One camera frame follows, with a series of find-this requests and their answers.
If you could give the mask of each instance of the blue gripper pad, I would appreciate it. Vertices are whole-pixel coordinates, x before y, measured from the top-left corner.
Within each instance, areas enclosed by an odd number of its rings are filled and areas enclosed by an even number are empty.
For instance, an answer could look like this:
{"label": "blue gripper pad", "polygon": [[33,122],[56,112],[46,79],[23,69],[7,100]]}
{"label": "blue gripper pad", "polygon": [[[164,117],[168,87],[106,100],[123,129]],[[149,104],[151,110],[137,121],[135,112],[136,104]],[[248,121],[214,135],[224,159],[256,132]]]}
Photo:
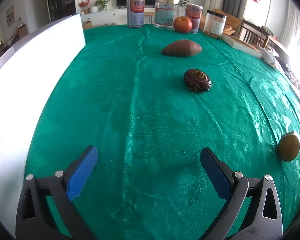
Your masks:
{"label": "blue gripper pad", "polygon": [[80,195],[97,161],[98,150],[92,147],[68,180],[67,196],[71,202]]}
{"label": "blue gripper pad", "polygon": [[205,149],[202,149],[200,153],[200,162],[202,167],[206,171],[214,189],[218,193],[219,198],[224,199],[226,202],[230,200],[231,198],[230,182],[227,179],[227,177],[224,175],[221,168],[217,165],[215,160],[210,156],[210,154]]}

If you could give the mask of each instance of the red flowers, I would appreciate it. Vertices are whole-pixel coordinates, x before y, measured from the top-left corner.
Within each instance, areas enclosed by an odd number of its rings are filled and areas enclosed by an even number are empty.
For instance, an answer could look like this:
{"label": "red flowers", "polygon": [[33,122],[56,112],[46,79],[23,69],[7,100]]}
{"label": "red flowers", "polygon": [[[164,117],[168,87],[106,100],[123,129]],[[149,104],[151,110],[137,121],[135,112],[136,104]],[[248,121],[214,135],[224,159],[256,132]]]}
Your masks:
{"label": "red flowers", "polygon": [[79,3],[79,7],[80,8],[85,8],[89,5],[90,0],[87,0],[86,2],[84,2],[83,0],[81,0],[81,2]]}

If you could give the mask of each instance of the glass jar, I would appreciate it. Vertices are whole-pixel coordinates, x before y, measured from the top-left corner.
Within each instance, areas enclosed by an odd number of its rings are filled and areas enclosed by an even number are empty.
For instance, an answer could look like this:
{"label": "glass jar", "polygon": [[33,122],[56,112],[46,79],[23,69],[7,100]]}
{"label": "glass jar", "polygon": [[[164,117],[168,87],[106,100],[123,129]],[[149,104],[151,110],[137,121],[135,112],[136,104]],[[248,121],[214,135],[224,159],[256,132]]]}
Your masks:
{"label": "glass jar", "polygon": [[219,38],[223,33],[226,18],[227,17],[223,14],[208,10],[203,33],[212,38]]}
{"label": "glass jar", "polygon": [[179,0],[155,0],[154,26],[173,30],[173,21],[179,17]]}

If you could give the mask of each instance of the gold jar lid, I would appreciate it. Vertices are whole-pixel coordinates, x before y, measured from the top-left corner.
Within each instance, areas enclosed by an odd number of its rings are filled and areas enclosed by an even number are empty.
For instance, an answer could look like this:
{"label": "gold jar lid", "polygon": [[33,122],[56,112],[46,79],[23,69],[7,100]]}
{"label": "gold jar lid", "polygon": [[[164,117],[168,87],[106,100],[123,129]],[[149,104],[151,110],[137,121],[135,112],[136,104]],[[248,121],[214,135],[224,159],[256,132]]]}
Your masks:
{"label": "gold jar lid", "polygon": [[203,10],[203,7],[201,5],[196,5],[196,4],[193,4],[193,3],[187,3],[187,5],[190,5],[190,6],[193,6],[193,7],[196,7],[196,8],[199,8],[199,9]]}
{"label": "gold jar lid", "polygon": [[179,0],[155,0],[156,2],[165,2],[171,4],[179,4]]}

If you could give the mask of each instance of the white cabinet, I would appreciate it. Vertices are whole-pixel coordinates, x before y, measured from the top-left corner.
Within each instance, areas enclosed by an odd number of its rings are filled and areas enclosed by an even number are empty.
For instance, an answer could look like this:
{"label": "white cabinet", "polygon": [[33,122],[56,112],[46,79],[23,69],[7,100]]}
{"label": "white cabinet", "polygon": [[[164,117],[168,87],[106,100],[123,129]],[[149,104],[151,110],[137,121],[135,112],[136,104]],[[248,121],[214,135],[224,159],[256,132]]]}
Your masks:
{"label": "white cabinet", "polygon": [[[145,12],[154,12],[154,8],[146,8]],[[184,11],[179,12],[179,16],[185,15]],[[145,24],[150,24],[148,16],[145,16]],[[89,13],[81,16],[82,22],[91,21],[92,26],[115,23],[118,25],[127,24],[127,9],[107,9],[96,13]]]}

